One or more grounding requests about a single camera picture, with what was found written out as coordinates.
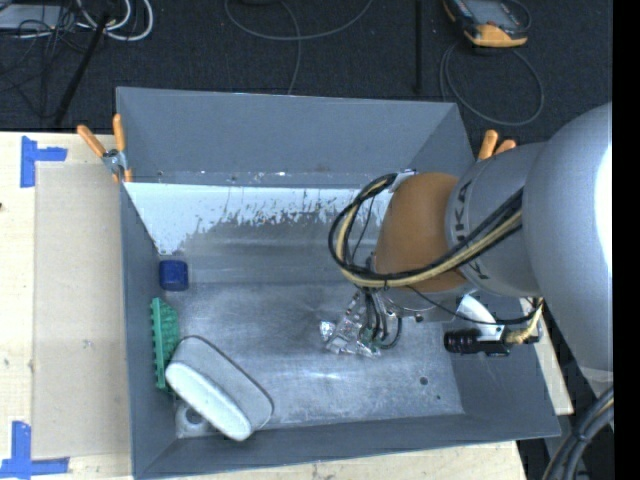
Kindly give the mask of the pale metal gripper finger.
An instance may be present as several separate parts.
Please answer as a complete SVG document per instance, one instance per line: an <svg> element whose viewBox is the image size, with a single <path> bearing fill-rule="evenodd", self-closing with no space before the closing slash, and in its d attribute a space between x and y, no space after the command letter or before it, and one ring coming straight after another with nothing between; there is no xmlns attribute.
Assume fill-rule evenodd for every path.
<svg viewBox="0 0 640 480"><path fill-rule="evenodd" d="M332 340L343 340L345 342L355 341L361 330L359 316L342 315L336 321L321 320L319 332L324 342Z"/></svg>
<svg viewBox="0 0 640 480"><path fill-rule="evenodd" d="M325 348L334 354L360 355L366 358L376 358L381 355L378 348L356 341L344 341L341 339L329 341Z"/></svg>

